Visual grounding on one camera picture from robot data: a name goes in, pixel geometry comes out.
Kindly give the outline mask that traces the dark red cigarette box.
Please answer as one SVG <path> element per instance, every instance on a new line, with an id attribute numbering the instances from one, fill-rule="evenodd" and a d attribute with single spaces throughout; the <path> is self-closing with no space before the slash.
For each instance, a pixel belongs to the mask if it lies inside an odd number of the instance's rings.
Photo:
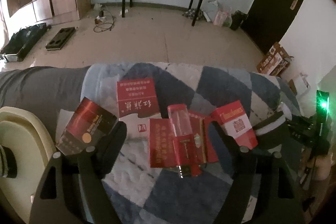
<path id="1" fill-rule="evenodd" d="M 57 149 L 64 155 L 76 155 L 89 146 L 95 146 L 108 135 L 117 121 L 117 117 L 88 98 L 78 105 L 67 123 Z"/>

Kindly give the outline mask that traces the red white double-happiness box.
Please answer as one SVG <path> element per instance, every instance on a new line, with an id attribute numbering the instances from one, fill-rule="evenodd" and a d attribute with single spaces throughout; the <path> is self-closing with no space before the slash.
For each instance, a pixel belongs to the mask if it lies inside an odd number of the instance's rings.
<path id="1" fill-rule="evenodd" d="M 240 101 L 216 108 L 211 117 L 240 147 L 254 149 L 258 145 L 256 134 Z"/>

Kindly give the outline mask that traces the red cigarette pack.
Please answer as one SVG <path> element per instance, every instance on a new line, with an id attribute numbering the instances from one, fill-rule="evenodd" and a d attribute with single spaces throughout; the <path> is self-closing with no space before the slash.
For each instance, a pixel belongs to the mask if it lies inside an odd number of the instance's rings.
<path id="1" fill-rule="evenodd" d="M 189 111 L 194 134 L 195 152 L 199 164 L 218 161 L 217 154 L 209 140 L 206 126 L 213 121 L 203 114 Z M 168 119 L 149 120 L 149 162 L 152 168 L 172 168 L 177 166 L 173 147 L 174 133 Z"/>

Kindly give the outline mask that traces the red white cigarette box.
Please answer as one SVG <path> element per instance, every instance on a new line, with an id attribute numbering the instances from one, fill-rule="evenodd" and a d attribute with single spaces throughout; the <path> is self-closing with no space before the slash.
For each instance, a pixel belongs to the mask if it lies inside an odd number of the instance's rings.
<path id="1" fill-rule="evenodd" d="M 128 139 L 147 138 L 149 120 L 161 118 L 151 78 L 119 81 L 117 106 L 119 120 L 126 124 Z"/>

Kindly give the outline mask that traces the blue white checkered blanket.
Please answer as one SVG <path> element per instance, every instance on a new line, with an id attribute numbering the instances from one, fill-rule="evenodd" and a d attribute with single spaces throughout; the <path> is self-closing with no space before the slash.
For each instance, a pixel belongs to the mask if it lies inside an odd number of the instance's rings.
<path id="1" fill-rule="evenodd" d="M 151 78 L 159 109 L 183 103 L 209 115 L 215 108 L 240 101 L 252 124 L 270 117 L 280 103 L 299 115 L 299 104 L 287 83 L 243 69 L 208 66 L 136 63 L 95 64 L 61 69 L 56 77 L 58 107 L 74 111 L 86 97 L 117 112 L 117 81 Z M 104 187 L 122 223 L 212 223 L 232 185 L 231 170 L 208 164 L 195 178 L 181 179 L 148 163 L 147 141 L 128 136 Z"/>

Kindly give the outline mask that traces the cream plastic basin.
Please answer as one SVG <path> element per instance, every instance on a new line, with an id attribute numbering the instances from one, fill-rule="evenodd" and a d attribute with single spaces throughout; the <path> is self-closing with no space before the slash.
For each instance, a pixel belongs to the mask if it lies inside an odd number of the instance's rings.
<path id="1" fill-rule="evenodd" d="M 1 191 L 24 223 L 29 223 L 41 176 L 56 152 L 44 124 L 32 113 L 15 107 L 1 108 L 1 145 L 11 149 L 17 163 L 16 178 L 1 178 Z"/>

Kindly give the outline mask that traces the grey bed sheet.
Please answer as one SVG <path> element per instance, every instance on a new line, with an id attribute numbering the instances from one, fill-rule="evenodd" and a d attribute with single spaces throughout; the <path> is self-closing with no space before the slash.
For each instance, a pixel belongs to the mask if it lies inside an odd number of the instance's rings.
<path id="1" fill-rule="evenodd" d="M 77 108 L 88 69 L 31 67 L 2 72 L 1 107 L 16 107 L 33 113 L 55 140 L 60 110 Z"/>

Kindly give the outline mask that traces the brown cardboard box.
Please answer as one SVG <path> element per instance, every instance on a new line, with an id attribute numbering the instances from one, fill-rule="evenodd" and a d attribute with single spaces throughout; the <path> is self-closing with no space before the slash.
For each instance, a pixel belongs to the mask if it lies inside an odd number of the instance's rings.
<path id="1" fill-rule="evenodd" d="M 280 76 L 290 65 L 293 56 L 278 43 L 275 42 L 264 58 L 258 63 L 258 73 L 270 76 Z"/>

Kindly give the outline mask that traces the black foam tray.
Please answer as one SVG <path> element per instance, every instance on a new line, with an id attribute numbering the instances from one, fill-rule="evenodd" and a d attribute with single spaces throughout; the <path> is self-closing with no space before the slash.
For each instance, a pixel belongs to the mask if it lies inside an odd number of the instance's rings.
<path id="1" fill-rule="evenodd" d="M 61 50 L 66 44 L 66 42 L 68 42 L 71 36 L 75 33 L 75 31 L 76 31 L 76 28 L 74 27 L 60 29 L 60 31 L 46 45 L 46 50 L 47 51 Z"/>

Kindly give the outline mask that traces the black case on floor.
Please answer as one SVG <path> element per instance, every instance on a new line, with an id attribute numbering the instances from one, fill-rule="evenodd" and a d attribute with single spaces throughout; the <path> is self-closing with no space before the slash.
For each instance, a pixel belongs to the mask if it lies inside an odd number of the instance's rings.
<path id="1" fill-rule="evenodd" d="M 46 23 L 20 29 L 1 50 L 1 60 L 5 63 L 22 62 L 33 46 L 50 29 L 51 25 Z"/>

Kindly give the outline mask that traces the pink plastic bag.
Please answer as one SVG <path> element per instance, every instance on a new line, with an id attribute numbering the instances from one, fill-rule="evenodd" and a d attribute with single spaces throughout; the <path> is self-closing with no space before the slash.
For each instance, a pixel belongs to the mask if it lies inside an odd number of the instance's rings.
<path id="1" fill-rule="evenodd" d="M 230 27 L 232 18 L 229 12 L 218 10 L 214 18 L 213 25 L 220 27 Z"/>

